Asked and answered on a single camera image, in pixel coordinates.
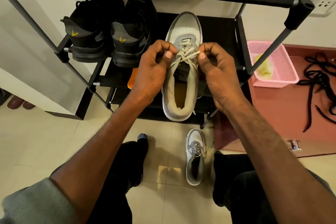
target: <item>black sneaker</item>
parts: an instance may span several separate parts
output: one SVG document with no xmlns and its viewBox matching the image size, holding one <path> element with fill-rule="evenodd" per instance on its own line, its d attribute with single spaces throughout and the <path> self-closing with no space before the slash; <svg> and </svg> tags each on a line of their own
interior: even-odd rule
<svg viewBox="0 0 336 224">
<path fill-rule="evenodd" d="M 141 55 L 152 44 L 157 13 L 151 0 L 128 0 L 112 23 L 115 50 L 113 62 L 119 67 L 136 68 Z"/>
<path fill-rule="evenodd" d="M 111 23 L 125 7 L 122 0 L 77 1 L 76 9 L 64 17 L 65 31 L 73 43 L 71 52 L 79 62 L 100 62 L 111 54 Z"/>
</svg>

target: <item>sleeve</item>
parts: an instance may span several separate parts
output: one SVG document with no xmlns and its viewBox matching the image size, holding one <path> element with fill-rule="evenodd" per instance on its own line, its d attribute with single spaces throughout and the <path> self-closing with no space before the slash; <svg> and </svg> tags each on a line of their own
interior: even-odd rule
<svg viewBox="0 0 336 224">
<path fill-rule="evenodd" d="M 45 178 L 7 196 L 0 224 L 78 224 L 75 209 L 66 196 Z"/>
</svg>

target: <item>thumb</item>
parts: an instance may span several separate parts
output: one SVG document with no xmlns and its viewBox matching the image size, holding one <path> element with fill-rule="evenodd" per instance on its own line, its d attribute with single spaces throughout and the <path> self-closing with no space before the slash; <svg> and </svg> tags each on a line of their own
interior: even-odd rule
<svg viewBox="0 0 336 224">
<path fill-rule="evenodd" d="M 202 69 L 202 71 L 207 74 L 211 69 L 214 68 L 214 65 L 210 62 L 207 55 L 204 52 L 201 52 L 197 57 L 197 63 Z"/>
<path fill-rule="evenodd" d="M 167 69 L 167 67 L 170 65 L 172 57 L 173 53 L 171 51 L 166 51 L 158 65 L 164 69 Z"/>
</svg>

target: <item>grey and white sneaker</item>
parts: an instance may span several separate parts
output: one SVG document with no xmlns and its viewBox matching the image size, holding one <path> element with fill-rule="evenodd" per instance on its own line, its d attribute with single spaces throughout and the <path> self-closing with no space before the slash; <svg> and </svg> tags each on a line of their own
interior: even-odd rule
<svg viewBox="0 0 336 224">
<path fill-rule="evenodd" d="M 203 41 L 200 22 L 195 14 L 183 12 L 173 21 L 166 41 L 179 51 L 167 71 L 162 87 L 162 105 L 167 118 L 184 121 L 194 112 L 198 93 L 197 56 Z"/>
<path fill-rule="evenodd" d="M 185 178 L 190 185 L 197 186 L 201 183 L 204 170 L 204 139 L 198 129 L 193 128 L 189 131 L 185 151 L 187 153 Z"/>
</svg>

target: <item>plastic basket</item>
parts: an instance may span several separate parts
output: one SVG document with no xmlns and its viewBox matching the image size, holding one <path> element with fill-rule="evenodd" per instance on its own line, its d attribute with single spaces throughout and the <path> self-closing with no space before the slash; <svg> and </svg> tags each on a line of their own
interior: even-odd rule
<svg viewBox="0 0 336 224">
<path fill-rule="evenodd" d="M 254 64 L 255 57 L 264 53 L 271 44 L 272 42 L 247 41 L 252 65 Z M 297 83 L 299 81 L 299 76 L 282 44 L 269 56 L 269 59 L 274 64 L 272 79 L 265 80 L 258 76 L 257 72 L 254 72 L 252 75 L 254 86 L 282 88 L 288 84 Z"/>
</svg>

